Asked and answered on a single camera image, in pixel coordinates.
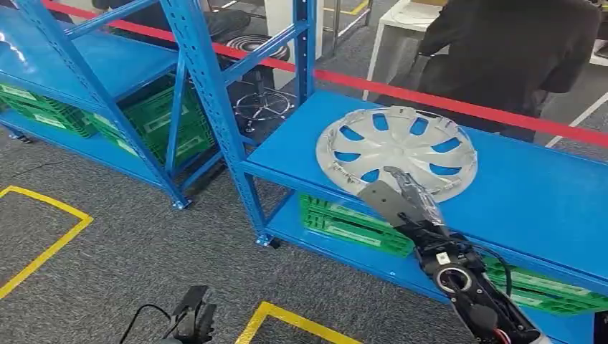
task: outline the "green plastic crate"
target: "green plastic crate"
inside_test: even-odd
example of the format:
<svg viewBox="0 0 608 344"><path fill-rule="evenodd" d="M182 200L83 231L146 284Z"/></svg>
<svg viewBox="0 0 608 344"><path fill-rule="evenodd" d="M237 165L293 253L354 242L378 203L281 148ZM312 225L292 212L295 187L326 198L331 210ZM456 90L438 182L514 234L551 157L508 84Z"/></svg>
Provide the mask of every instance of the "green plastic crate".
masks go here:
<svg viewBox="0 0 608 344"><path fill-rule="evenodd" d="M505 272L503 265L493 257L484 257L483 261L486 264L486 273L490 280L496 284L504 285ZM608 297L604 295L574 285L568 285L520 267L510 267L514 287L583 302L589 305L588 310L608 310Z"/></svg>
<svg viewBox="0 0 608 344"><path fill-rule="evenodd" d="M138 91L119 103L123 113L151 150L159 163L166 162L171 107L174 86L164 78ZM187 87L182 98L182 112L178 128L175 164L184 162L196 153L214 145L214 138L194 91ZM109 120L98 114L89 115L93 125L114 143L125 141L120 131Z"/></svg>
<svg viewBox="0 0 608 344"><path fill-rule="evenodd" d="M89 138L97 132L88 117L77 107L66 107L64 110L58 111L18 100L9 100L7 103L25 117L61 128L84 138Z"/></svg>
<svg viewBox="0 0 608 344"><path fill-rule="evenodd" d="M518 305L543 310L545 312L557 315L579 315L585 312L595 312L594 306L571 300L567 297L557 297L554 295L546 295L542 292L533 290L522 290L517 287L511 292L511 299Z"/></svg>
<svg viewBox="0 0 608 344"><path fill-rule="evenodd" d="M70 112L77 109L77 107L73 107L52 98L37 95L33 92L8 85L0 85L0 97L11 107L12 102L17 101L36 106L37 108L51 110L56 113Z"/></svg>
<svg viewBox="0 0 608 344"><path fill-rule="evenodd" d="M303 208L308 208L320 214L335 217L337 219L343 219L345 221L360 224L362 226L367 226L381 231L388 231L392 234L401 235L397 230L395 230L391 226L391 224L386 221L382 221L380 219L376 219L375 217L365 215L352 209L346 208L345 206L341 206L339 204L332 204L331 202L324 201L322 199L317 199L315 197L302 193L300 194L300 206Z"/></svg>
<svg viewBox="0 0 608 344"><path fill-rule="evenodd" d="M116 138L113 136L106 136L106 138L118 145L125 151L137 156L137 152L124 141L122 138ZM183 135L178 141L175 152L175 165L183 163L188 158L194 156L197 153L204 152L211 148L213 144L207 140L204 135ZM152 146L148 147L152 154L156 157L159 163L164 164L166 162L166 151L167 145L163 146Z"/></svg>
<svg viewBox="0 0 608 344"><path fill-rule="evenodd" d="M386 231L341 221L307 209L302 210L302 220L305 227L330 237L362 244L401 257L412 253L414 249L414 243L401 234L394 235Z"/></svg>

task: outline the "red barrier tape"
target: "red barrier tape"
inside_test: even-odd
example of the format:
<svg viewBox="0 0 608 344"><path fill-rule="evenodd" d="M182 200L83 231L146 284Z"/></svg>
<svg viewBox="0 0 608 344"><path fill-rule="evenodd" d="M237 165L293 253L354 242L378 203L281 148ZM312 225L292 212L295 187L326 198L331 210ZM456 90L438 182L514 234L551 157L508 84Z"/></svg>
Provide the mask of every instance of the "red barrier tape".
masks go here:
<svg viewBox="0 0 608 344"><path fill-rule="evenodd" d="M49 0L42 0L42 2L48 9L63 12L69 15L78 16L85 19L91 19L95 17L94 13L85 11L83 9L77 9L68 5L58 4ZM145 27L143 25L129 23L123 20L113 21L110 23L110 26L128 30L131 32L136 32L139 34L144 34L150 37L175 42L175 38L171 32L155 29L153 27ZM230 57L243 58L247 55L247 53L242 50L226 47L222 44L213 43L213 48L217 54L223 54ZM278 59L264 59L262 61L262 65L278 68L280 70L287 70L288 72L295 71L294 64L285 61L280 61ZM515 113L508 113L502 110L491 109L488 107L486 108L483 106L473 105L466 102L459 102L457 100L438 97L435 95L428 95L420 92L406 90L404 88L383 84L381 82L373 82L358 77L350 77L348 75L330 72L328 70L315 70L315 77L320 80L349 86L359 90L369 90L375 93L381 93L384 95L390 95L395 98L417 102L419 104L431 105L436 108L444 108L447 110L455 111L458 113L464 113L466 115L471 115L478 118L494 120L496 122L536 130L542 133L563 136L572 140L591 143L594 145L608 148L608 134L600 133L599 131L595 130L569 127L567 125L556 123L550 120L531 118L523 115L517 115Z"/></svg>

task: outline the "shelving unit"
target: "shelving unit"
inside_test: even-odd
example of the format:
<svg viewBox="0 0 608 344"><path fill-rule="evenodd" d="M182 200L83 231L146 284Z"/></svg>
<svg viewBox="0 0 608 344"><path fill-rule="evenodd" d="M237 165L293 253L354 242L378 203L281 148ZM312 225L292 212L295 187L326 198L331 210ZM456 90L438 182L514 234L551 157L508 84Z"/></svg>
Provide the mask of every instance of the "shelving unit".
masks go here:
<svg viewBox="0 0 608 344"><path fill-rule="evenodd" d="M12 110L0 113L0 124L9 129L11 136L19 137L23 133L36 136L160 187L176 208L183 209L190 202L184 195L185 189L222 157L216 153L187 175L183 183L174 181L175 176L198 157L180 166L174 165L181 96L186 81L184 57L170 49L93 31L155 2L136 0L79 25L56 21L40 0L18 0L20 10L0 6L0 83L103 116L118 128L136 155L104 140L101 134L80 138L23 118ZM116 102L173 71L176 86L167 162L163 166Z"/></svg>
<svg viewBox="0 0 608 344"><path fill-rule="evenodd" d="M222 72L212 51L196 0L161 0L186 66L204 101L234 183L254 227L257 243L284 239L365 270L402 287L446 302L420 272L414 257L395 257L309 231L290 194L265 218L252 178L259 177L308 195L374 215L357 198L334 185L319 168L315 144L323 129L347 112L377 105L313 89L315 1L294 0L294 25ZM247 156L238 138L225 85L234 72L269 56L295 39L299 108L260 147ZM471 187L441 204L447 223L472 240L499 251L519 267L608 295L603 252L589 249L605 237L608 165L508 138L467 130L479 152L480 171ZM592 342L593 314L555 316L525 309L557 343Z"/></svg>

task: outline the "shelf foot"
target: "shelf foot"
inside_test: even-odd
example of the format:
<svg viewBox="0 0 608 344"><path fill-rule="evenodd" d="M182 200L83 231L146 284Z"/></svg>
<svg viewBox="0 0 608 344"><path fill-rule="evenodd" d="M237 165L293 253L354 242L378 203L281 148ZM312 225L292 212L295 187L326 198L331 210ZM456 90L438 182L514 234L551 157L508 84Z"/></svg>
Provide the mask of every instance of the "shelf foot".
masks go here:
<svg viewBox="0 0 608 344"><path fill-rule="evenodd" d="M281 246L279 239L266 234L259 236L257 240L255 240L255 243L264 247L272 247L273 249L278 249Z"/></svg>
<svg viewBox="0 0 608 344"><path fill-rule="evenodd" d="M182 201L175 201L173 203L173 207L175 209L178 210L184 210L185 208L187 208L190 204L192 204L192 201L189 199L186 199L186 203L182 202Z"/></svg>
<svg viewBox="0 0 608 344"><path fill-rule="evenodd" d="M13 140L20 140L23 143L32 143L32 140L25 136L25 134L23 134L20 130L17 130L13 127L9 127L8 125L4 124L2 125L2 127L6 128L9 131L9 138Z"/></svg>

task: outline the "yellow floor tape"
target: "yellow floor tape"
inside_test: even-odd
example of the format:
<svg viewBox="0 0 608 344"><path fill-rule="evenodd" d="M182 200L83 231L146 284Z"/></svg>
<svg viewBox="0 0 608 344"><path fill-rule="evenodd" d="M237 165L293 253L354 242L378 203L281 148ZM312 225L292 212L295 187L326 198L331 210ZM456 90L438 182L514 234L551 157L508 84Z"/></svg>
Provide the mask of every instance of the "yellow floor tape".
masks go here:
<svg viewBox="0 0 608 344"><path fill-rule="evenodd" d="M290 325L294 325L297 328L301 328L332 343L361 344L361 342L357 340L346 337L339 332L326 328L323 325L310 321L304 317L265 301L262 302L257 308L251 317L251 320L247 324L247 327L243 330L243 333L241 333L234 344L249 344L268 315L271 317L276 317L278 320L282 320Z"/></svg>
<svg viewBox="0 0 608 344"><path fill-rule="evenodd" d="M342 13L342 14L350 14L351 16L356 16L357 14L359 14L359 12L361 12L362 9L364 9L364 8L367 7L367 4L369 4L369 0L363 0L352 11L340 11L340 13ZM328 7L323 7L323 9L325 11L332 11L332 12L334 11L333 9L330 9Z"/></svg>
<svg viewBox="0 0 608 344"><path fill-rule="evenodd" d="M81 212L80 210L72 206L62 203L56 199L52 199L48 196L41 195L40 193L26 190L25 188L19 188L18 186L9 186L8 188L5 188L4 190L0 191L0 198L11 191L28 197L32 197L33 199L36 199L38 201L42 201L52 206L55 206L63 211L66 211L67 213L76 216L80 219L80 222L76 224L76 226L73 226L66 234L64 234L59 240L57 240L53 245L51 245L46 251L42 252L41 255L36 257L36 259L29 263L25 267L25 269L23 269L19 274L15 275L15 277L13 277L5 285L0 287L0 300L7 296L29 275L31 275L38 268L40 268L44 264L44 262L46 262L50 257L53 257L53 255L57 253L57 251L59 251L63 246L70 242L70 240L74 239L80 233L80 231L82 231L93 221L93 218L91 216L88 216L87 214Z"/></svg>

